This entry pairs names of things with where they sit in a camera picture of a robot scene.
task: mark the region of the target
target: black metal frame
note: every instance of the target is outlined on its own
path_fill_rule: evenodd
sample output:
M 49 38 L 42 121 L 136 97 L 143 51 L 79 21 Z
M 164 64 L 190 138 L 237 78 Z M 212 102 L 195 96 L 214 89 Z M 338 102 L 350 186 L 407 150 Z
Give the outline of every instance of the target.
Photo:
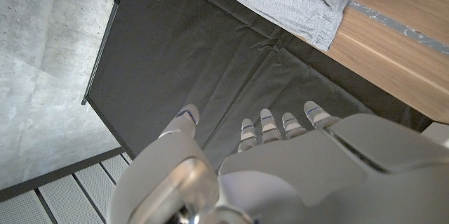
M 87 103 L 87 95 L 92 87 L 93 78 L 95 77 L 95 73 L 97 72 L 98 63 L 100 63 L 101 55 L 103 54 L 103 49 L 105 49 L 105 44 L 107 37 L 109 36 L 109 32 L 111 31 L 112 23 L 114 22 L 115 15 L 117 10 L 119 9 L 120 0 L 114 0 L 114 5 L 112 6 L 111 15 L 109 16 L 109 20 L 107 21 L 105 34 L 103 35 L 103 39 L 101 40 L 100 48 L 98 49 L 97 58 L 95 59 L 95 63 L 93 65 L 93 69 L 91 72 L 91 77 L 89 78 L 89 82 L 87 83 L 86 92 L 84 93 L 83 101 L 81 101 L 82 105 L 86 105 Z

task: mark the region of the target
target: black fabric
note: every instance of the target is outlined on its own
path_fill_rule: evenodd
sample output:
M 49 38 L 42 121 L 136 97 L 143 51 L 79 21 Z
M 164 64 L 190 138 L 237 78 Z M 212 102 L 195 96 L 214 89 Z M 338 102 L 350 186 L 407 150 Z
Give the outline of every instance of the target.
M 235 0 L 121 0 L 89 102 L 137 155 L 183 105 L 200 111 L 196 140 L 213 166 L 236 151 L 241 121 L 281 126 L 313 100 L 346 117 L 378 114 L 421 131 L 430 120 Z

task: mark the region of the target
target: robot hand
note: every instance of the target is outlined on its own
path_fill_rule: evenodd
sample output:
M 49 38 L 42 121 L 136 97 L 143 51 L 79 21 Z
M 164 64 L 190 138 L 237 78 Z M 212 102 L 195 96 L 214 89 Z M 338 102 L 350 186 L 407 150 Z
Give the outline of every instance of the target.
M 304 104 L 304 112 L 316 129 L 331 126 L 340 120 L 340 118 L 328 114 L 313 101 L 307 101 Z M 283 140 L 281 132 L 274 121 L 273 114 L 268 109 L 263 109 L 260 112 L 260 123 L 262 124 L 262 143 Z M 286 140 L 301 136 L 307 132 L 289 112 L 282 116 L 282 124 L 286 132 Z M 238 152 L 249 150 L 255 146 L 257 146 L 257 137 L 254 131 L 253 122 L 250 119 L 244 119 L 241 123 L 241 142 Z

